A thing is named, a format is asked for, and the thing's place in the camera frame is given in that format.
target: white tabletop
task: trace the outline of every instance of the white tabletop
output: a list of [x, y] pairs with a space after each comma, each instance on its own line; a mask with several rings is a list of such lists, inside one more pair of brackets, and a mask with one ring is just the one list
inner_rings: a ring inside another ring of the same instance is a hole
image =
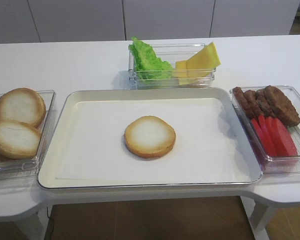
[[[290, 85], [300, 93], [300, 35], [151, 40], [214, 42], [221, 60], [213, 87]], [[61, 109], [78, 90], [128, 89], [130, 41], [0, 44], [0, 94], [27, 87], [55, 90]], [[264, 176], [232, 187], [124, 188], [49, 192], [35, 178], [0, 182], [0, 221], [26, 217], [47, 204], [241, 195], [273, 207], [300, 205], [300, 175]]]

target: white cabinet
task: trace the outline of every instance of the white cabinet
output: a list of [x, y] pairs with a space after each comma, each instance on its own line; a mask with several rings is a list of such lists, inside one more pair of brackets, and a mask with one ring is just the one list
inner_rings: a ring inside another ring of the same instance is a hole
[[39, 42], [27, 0], [0, 0], [0, 44]]
[[28, 0], [42, 42], [124, 40], [121, 0]]
[[210, 37], [287, 35], [300, 0], [215, 0]]
[[126, 38], [208, 38], [215, 0], [123, 0]]

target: wooden floor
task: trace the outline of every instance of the wooden floor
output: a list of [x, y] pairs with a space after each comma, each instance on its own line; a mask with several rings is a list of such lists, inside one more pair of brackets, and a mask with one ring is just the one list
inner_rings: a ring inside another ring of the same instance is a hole
[[[300, 34], [299, 23], [290, 34]], [[52, 240], [254, 239], [238, 197], [56, 205], [51, 217]], [[300, 240], [300, 207], [280, 209], [266, 229], [270, 240]], [[0, 240], [26, 239], [13, 222], [0, 222]]]

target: burger patty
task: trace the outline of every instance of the burger patty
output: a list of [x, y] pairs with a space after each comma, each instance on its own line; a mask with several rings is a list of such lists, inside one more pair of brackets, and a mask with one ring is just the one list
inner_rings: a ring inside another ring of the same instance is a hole
[[272, 111], [272, 108], [270, 107], [266, 97], [265, 97], [265, 90], [264, 89], [259, 89], [255, 93], [255, 98], [256, 101], [260, 107], [260, 109], [263, 111], [264, 115], [266, 117], [273, 117], [276, 118], [277, 116], [275, 115], [274, 111]]
[[300, 117], [287, 96], [277, 87], [267, 86], [264, 96], [273, 112], [287, 127], [294, 127], [300, 123]]
[[256, 91], [248, 90], [244, 92], [244, 97], [247, 100], [248, 104], [254, 115], [258, 117], [259, 115], [264, 115], [264, 112], [260, 109], [257, 100], [256, 100]]
[[247, 99], [245, 98], [244, 92], [240, 87], [235, 87], [232, 89], [232, 93], [235, 96], [235, 99], [237, 100], [238, 104], [242, 107], [245, 115], [249, 119], [253, 119], [255, 117], [254, 112], [252, 111]]

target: green lettuce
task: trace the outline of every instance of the green lettuce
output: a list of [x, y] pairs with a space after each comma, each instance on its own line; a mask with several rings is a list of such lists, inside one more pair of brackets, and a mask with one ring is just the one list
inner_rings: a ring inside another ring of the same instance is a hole
[[133, 44], [129, 45], [129, 50], [134, 56], [135, 71], [142, 80], [146, 79], [170, 79], [172, 78], [173, 67], [168, 61], [162, 61], [152, 46], [132, 37]]

